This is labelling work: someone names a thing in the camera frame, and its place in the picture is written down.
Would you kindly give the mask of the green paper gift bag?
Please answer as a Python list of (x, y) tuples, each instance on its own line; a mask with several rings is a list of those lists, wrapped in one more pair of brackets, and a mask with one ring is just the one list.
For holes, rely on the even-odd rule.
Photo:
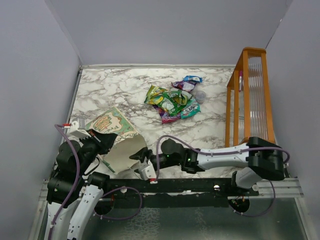
[(102, 162), (116, 175), (138, 164), (138, 160), (129, 156), (147, 146), (144, 137), (115, 106), (90, 121), (86, 128), (101, 134), (117, 134), (110, 152), (102, 158)]

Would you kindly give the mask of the green yellow snack packet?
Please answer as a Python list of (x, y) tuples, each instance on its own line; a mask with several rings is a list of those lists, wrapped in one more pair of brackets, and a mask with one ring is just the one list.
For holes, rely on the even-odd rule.
[(163, 93), (167, 92), (168, 90), (166, 88), (151, 85), (146, 94), (144, 103), (149, 105), (158, 105), (164, 99)]

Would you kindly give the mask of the green white snack packet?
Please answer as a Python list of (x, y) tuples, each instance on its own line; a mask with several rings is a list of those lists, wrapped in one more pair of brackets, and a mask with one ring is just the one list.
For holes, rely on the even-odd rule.
[(183, 110), (185, 105), (178, 104), (166, 92), (160, 93), (153, 98), (154, 103), (167, 112), (170, 116), (175, 116)]

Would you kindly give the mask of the teal snack packet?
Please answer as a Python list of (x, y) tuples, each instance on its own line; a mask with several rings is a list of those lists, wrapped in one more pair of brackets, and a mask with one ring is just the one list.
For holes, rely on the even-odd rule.
[(181, 110), (180, 117), (181, 119), (186, 119), (193, 117), (201, 111), (200, 105), (197, 100), (193, 97), (188, 100), (186, 106)]

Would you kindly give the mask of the green yellow small packet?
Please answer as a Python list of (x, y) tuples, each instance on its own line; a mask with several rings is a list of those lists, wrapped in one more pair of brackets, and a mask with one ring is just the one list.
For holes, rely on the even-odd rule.
[(185, 106), (192, 98), (192, 94), (179, 88), (172, 87), (169, 90), (169, 97), (178, 105)]

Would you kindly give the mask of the purple red snack packet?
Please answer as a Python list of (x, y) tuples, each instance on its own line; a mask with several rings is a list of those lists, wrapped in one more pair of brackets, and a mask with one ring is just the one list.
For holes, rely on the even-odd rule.
[(177, 88), (186, 92), (191, 92), (194, 90), (195, 86), (197, 85), (197, 82), (195, 81), (176, 81), (176, 82), (172, 82), (171, 86), (173, 88)]

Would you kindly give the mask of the blue snack packet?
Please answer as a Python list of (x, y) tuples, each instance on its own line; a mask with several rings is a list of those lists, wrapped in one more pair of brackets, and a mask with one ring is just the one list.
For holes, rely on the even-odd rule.
[(195, 82), (195, 83), (202, 83), (203, 82), (203, 79), (199, 76), (196, 76), (196, 75), (187, 75), (183, 78), (183, 81), (184, 82)]

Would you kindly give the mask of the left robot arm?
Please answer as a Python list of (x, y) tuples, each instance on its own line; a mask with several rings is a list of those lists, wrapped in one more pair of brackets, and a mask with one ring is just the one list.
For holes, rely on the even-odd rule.
[(99, 155), (110, 152), (116, 133), (87, 130), (80, 141), (66, 139), (58, 149), (57, 168), (47, 184), (48, 218), (46, 240), (78, 240), (99, 198), (111, 190), (110, 176), (86, 170)]

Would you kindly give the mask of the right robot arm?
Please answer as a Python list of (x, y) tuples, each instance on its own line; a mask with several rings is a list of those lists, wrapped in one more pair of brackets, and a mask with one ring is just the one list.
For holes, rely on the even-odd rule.
[(160, 170), (180, 166), (183, 172), (196, 174), (215, 168), (238, 168), (232, 174), (229, 189), (240, 196), (261, 180), (282, 181), (290, 154), (280, 146), (251, 136), (242, 144), (219, 148), (194, 148), (181, 139), (163, 135), (156, 143), (156, 152), (147, 147), (129, 156), (143, 165), (137, 170), (141, 178), (158, 182)]

